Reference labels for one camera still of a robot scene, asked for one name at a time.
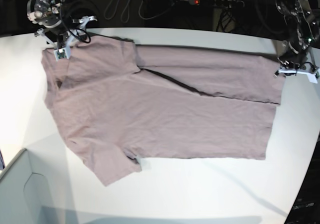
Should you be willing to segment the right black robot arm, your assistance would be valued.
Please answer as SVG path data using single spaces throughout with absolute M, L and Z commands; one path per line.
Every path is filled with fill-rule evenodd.
M 40 26 L 34 35 L 55 49 L 66 48 L 74 41 L 90 43 L 86 25 L 98 20 L 82 0 L 29 0 L 26 9 L 28 20 Z

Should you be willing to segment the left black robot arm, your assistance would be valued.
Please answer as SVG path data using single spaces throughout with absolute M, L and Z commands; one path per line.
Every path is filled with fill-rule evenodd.
M 275 76 L 302 74 L 309 82 L 318 83 L 320 68 L 315 64 L 312 45 L 320 38 L 320 22 L 311 8 L 303 7 L 303 0 L 275 0 L 275 6 L 283 15 L 289 37 L 283 41 L 284 50 L 277 57 L 280 68 Z

